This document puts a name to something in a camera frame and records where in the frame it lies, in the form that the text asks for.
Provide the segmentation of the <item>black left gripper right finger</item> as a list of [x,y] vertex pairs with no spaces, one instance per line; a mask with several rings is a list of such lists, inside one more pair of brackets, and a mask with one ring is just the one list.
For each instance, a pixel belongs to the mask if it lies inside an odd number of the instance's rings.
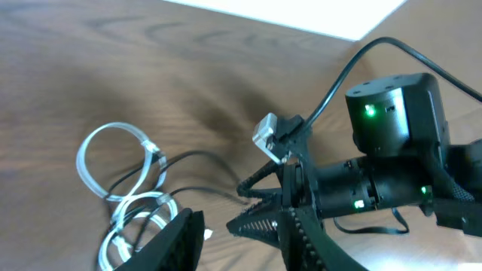
[[366,271],[330,238],[311,207],[283,209],[276,220],[287,270]]

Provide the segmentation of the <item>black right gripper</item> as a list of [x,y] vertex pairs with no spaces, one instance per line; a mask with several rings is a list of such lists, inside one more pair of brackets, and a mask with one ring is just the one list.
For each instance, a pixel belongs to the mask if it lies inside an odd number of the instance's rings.
[[[311,131],[302,130],[304,119],[295,115],[281,118],[276,131],[277,148],[280,149],[282,165],[273,161],[266,163],[257,172],[242,181],[236,188],[239,196],[266,199],[276,195],[278,188],[256,190],[252,187],[268,175],[277,173],[282,187],[282,207],[307,207],[320,222],[319,186],[316,183],[315,166],[310,157],[307,139]],[[227,222],[227,230],[234,236],[257,240],[279,248],[276,215],[278,208],[271,205],[253,205],[233,220]]]

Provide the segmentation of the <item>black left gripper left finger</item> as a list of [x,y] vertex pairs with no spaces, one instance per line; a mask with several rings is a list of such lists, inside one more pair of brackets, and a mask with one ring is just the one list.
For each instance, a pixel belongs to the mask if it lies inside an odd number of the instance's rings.
[[183,209],[115,271],[193,271],[199,263],[205,229],[202,211]]

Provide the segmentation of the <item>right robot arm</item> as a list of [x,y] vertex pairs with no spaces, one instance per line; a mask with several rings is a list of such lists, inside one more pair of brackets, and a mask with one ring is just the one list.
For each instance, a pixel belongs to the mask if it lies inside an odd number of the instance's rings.
[[270,158],[242,182],[256,205],[227,224],[230,233],[279,244],[280,211],[307,208],[316,221],[418,206],[442,227],[481,234],[481,144],[450,141],[438,82],[416,73],[379,78],[346,93],[361,156],[319,168],[300,116],[268,114],[253,140]]

